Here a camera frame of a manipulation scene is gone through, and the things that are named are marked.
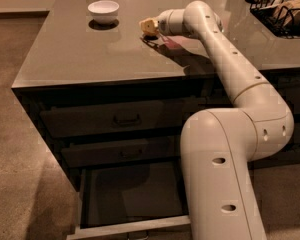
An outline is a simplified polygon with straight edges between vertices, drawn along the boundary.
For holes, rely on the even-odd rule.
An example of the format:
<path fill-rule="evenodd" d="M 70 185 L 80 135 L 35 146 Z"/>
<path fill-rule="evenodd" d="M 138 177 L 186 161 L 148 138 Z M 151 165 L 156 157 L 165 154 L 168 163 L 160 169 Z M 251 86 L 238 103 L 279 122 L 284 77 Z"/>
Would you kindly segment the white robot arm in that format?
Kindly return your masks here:
<path fill-rule="evenodd" d="M 140 23 L 147 36 L 199 40 L 231 102 L 190 116 L 180 138 L 193 240 L 267 240 L 248 164 L 291 139 L 293 114 L 280 94 L 224 36 L 209 5 L 194 1 Z"/>

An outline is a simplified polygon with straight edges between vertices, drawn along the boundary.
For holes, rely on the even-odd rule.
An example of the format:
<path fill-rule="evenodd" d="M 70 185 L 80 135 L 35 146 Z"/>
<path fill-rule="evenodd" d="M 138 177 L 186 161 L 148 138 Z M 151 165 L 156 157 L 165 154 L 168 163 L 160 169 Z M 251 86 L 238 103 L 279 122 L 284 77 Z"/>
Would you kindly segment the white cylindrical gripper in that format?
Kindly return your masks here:
<path fill-rule="evenodd" d="M 183 36 L 187 29 L 183 23 L 184 10 L 170 9 L 162 12 L 158 19 L 147 18 L 139 22 L 141 31 L 145 29 L 159 29 L 164 36 Z"/>

